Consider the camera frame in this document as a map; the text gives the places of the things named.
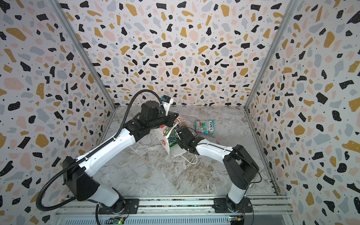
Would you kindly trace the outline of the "teal berry mint candy bag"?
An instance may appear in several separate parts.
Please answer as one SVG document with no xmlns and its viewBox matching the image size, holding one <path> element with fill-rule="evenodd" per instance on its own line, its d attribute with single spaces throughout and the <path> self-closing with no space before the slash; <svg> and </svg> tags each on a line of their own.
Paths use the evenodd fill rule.
<svg viewBox="0 0 360 225">
<path fill-rule="evenodd" d="M 214 125 L 214 120 L 196 120 L 196 132 L 212 135 L 214 133 Z"/>
</svg>

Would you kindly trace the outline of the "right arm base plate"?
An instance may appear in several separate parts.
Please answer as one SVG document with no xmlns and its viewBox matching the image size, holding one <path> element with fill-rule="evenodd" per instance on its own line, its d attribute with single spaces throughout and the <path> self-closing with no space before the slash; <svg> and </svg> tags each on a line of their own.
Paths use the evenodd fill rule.
<svg viewBox="0 0 360 225">
<path fill-rule="evenodd" d="M 244 197 L 239 203 L 232 202 L 228 197 L 214 198 L 212 208 L 216 213 L 252 213 L 252 203 L 250 199 Z"/>
</svg>

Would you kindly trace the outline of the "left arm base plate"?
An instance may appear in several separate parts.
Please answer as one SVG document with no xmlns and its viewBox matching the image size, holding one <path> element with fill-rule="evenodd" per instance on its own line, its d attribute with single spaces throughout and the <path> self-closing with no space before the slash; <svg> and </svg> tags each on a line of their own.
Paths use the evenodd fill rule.
<svg viewBox="0 0 360 225">
<path fill-rule="evenodd" d="M 118 200 L 113 206 L 107 207 L 101 204 L 98 209 L 99 215 L 127 215 L 137 214 L 140 199 L 125 198 Z"/>
</svg>

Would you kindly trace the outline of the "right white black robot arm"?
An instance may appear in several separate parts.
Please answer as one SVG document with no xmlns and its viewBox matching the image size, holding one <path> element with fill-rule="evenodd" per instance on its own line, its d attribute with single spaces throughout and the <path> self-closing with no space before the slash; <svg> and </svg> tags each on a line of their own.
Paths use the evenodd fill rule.
<svg viewBox="0 0 360 225">
<path fill-rule="evenodd" d="M 186 127 L 176 130 L 181 149 L 199 156 L 206 156 L 223 163 L 232 182 L 226 195 L 226 205 L 231 212 L 238 212 L 251 182 L 259 174 L 259 167 L 242 145 L 226 147 L 194 136 Z"/>
</svg>

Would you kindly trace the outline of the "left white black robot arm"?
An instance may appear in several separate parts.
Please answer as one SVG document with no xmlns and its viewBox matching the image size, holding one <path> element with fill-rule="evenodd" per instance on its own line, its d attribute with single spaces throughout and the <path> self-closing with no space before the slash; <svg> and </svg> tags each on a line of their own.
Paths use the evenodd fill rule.
<svg viewBox="0 0 360 225">
<path fill-rule="evenodd" d="M 162 103 L 147 101 L 142 104 L 141 112 L 126 122 L 119 135 L 113 135 L 104 144 L 87 156 L 78 157 L 79 165 L 65 172 L 64 183 L 78 201 L 89 200 L 106 206 L 114 214 L 125 210 L 124 197 L 114 188 L 110 189 L 93 179 L 97 171 L 122 150 L 148 135 L 152 129 L 172 126 L 178 113 L 170 112 L 173 99 L 163 96 Z"/>
</svg>

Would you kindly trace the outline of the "green mango tea candy bag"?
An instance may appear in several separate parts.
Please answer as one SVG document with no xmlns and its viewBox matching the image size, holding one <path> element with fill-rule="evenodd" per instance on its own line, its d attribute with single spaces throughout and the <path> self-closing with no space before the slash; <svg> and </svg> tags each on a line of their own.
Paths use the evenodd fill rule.
<svg viewBox="0 0 360 225">
<path fill-rule="evenodd" d="M 168 143 L 169 143 L 169 147 L 173 147 L 174 145 L 177 144 L 177 140 L 179 139 L 178 135 L 177 135 L 175 129 L 170 129 L 169 128 L 168 133 L 170 134 L 169 137 L 167 138 Z"/>
</svg>

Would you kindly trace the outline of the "white floral paper bag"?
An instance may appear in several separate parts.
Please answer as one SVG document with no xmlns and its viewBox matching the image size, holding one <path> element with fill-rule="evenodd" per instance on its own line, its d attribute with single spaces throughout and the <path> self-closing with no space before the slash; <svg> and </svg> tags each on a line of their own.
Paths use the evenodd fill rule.
<svg viewBox="0 0 360 225">
<path fill-rule="evenodd" d="M 187 160 L 183 156 L 183 154 L 186 153 L 187 151 L 182 149 L 178 145 L 178 141 L 180 140 L 180 138 L 178 137 L 177 129 L 180 128 L 181 126 L 186 126 L 195 136 L 197 136 L 193 124 L 180 115 L 178 116 L 177 119 L 175 119 L 172 127 L 167 127 L 165 125 L 161 126 L 160 128 L 155 129 L 155 133 L 158 140 L 160 141 L 160 144 L 164 147 L 164 149 L 170 156 L 182 157 L 190 164 L 195 164 L 197 160 L 195 163 Z"/>
</svg>

